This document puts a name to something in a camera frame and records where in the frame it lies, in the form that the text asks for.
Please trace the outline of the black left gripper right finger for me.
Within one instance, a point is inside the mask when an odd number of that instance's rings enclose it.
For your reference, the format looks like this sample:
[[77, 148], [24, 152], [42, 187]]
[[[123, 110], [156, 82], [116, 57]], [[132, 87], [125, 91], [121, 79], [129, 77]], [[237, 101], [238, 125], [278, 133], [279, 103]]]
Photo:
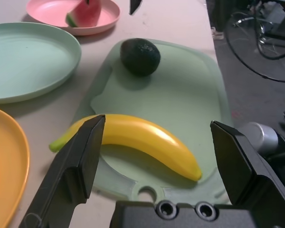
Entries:
[[256, 228], [285, 228], [285, 186], [235, 128], [210, 124], [217, 167], [232, 205], [247, 210]]

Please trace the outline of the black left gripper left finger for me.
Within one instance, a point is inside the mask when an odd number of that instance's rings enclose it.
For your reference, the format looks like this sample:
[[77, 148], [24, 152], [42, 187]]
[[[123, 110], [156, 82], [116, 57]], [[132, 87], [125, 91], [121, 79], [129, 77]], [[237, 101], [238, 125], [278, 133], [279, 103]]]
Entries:
[[21, 228], [67, 228], [89, 199], [98, 166], [105, 116], [86, 121], [52, 161]]

